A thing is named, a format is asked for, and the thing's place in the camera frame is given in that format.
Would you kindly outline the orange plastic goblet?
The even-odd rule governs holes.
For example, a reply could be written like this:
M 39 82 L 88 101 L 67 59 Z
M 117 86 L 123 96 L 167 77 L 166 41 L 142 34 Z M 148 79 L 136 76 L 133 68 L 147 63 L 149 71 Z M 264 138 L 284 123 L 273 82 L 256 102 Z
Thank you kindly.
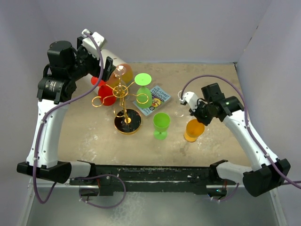
M 190 120 L 184 132 L 184 138 L 188 142 L 195 142 L 205 131 L 205 125 L 197 119 Z

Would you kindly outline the red plastic goblet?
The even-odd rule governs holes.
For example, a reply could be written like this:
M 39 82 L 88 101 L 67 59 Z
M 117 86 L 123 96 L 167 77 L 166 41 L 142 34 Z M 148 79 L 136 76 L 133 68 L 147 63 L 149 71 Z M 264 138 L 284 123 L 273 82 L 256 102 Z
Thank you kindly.
M 106 85 L 103 80 L 98 84 L 98 96 L 99 100 L 104 106 L 113 105 L 116 102 L 116 97 L 113 95 L 112 88 Z

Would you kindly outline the clear wine glass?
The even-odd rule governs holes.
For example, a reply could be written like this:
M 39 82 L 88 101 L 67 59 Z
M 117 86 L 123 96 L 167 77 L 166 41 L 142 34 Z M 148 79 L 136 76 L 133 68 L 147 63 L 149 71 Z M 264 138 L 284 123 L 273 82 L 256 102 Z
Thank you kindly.
M 127 95 L 127 85 L 123 81 L 123 75 L 126 74 L 126 68 L 122 65 L 116 67 L 113 71 L 115 79 L 117 79 L 117 84 L 113 89 L 113 94 L 118 98 L 125 98 Z

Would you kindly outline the green goblet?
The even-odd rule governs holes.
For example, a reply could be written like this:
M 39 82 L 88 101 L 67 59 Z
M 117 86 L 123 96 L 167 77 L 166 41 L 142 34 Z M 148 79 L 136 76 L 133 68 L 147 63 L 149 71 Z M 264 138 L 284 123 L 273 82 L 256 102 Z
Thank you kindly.
M 158 140 L 164 140 L 167 137 L 171 119 L 167 113 L 157 113 L 153 117 L 154 132 L 153 135 Z
M 142 109 L 149 108 L 152 105 L 152 94 L 147 87 L 151 81 L 152 77 L 147 73 L 139 73 L 135 76 L 135 83 L 140 86 L 136 93 L 136 102 Z

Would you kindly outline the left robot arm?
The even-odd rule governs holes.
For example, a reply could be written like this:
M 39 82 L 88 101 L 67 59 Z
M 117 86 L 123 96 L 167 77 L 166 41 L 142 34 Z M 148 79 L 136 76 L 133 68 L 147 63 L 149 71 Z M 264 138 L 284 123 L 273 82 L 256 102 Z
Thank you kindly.
M 101 62 L 97 48 L 106 39 L 94 32 L 91 38 L 77 38 L 74 48 L 68 41 L 50 44 L 47 51 L 49 63 L 38 83 L 38 119 L 34 139 L 26 161 L 17 164 L 17 172 L 28 176 L 65 183 L 71 177 L 80 177 L 87 185 L 96 181 L 97 173 L 90 163 L 75 164 L 58 159 L 58 142 L 61 127 L 76 81 L 88 74 L 107 81 L 113 70 L 113 60 Z

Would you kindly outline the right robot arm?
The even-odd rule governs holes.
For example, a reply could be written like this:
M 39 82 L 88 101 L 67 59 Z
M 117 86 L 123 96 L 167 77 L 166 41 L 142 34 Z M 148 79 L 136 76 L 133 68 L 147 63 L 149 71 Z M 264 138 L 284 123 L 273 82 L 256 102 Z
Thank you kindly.
M 243 184 L 253 197 L 281 186 L 284 183 L 281 174 L 286 176 L 291 165 L 287 159 L 279 159 L 264 143 L 251 122 L 245 119 L 245 111 L 238 98 L 226 98 L 217 83 L 201 90 L 203 98 L 189 91 L 183 95 L 181 103 L 188 103 L 190 114 L 206 126 L 213 118 L 218 118 L 232 132 L 251 164 L 245 167 L 226 160 L 211 164 L 210 181 L 220 184 L 229 179 Z

